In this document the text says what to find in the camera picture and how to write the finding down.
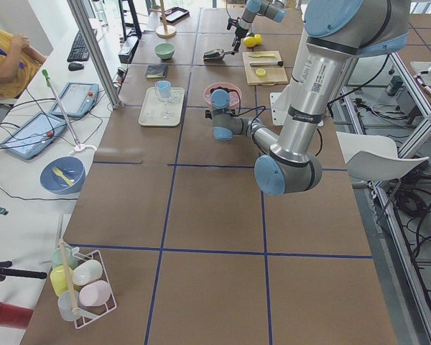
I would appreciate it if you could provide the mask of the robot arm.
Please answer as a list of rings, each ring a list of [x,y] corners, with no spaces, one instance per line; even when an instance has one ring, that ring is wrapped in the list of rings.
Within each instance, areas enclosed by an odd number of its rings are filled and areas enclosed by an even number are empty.
[[[213,136],[228,141],[245,135],[263,152],[254,175],[264,193],[278,196],[314,188],[323,169],[308,147],[345,62],[402,49],[409,12],[409,1],[309,1],[292,80],[280,96],[286,105],[280,134],[259,119],[236,114],[228,92],[216,89],[210,96],[213,108],[205,113]]]
[[[274,22],[281,22],[286,14],[287,1],[248,0],[241,17],[229,18],[227,29],[235,27],[235,37],[232,43],[233,55],[238,53],[241,40],[247,37],[257,16],[266,17]]]

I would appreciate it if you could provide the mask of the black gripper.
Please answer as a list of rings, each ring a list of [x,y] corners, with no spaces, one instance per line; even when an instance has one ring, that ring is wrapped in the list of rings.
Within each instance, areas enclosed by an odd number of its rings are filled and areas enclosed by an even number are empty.
[[[235,37],[232,42],[232,51],[238,52],[238,49],[241,44],[241,39],[247,36],[247,29],[242,27],[241,25],[236,26]]]

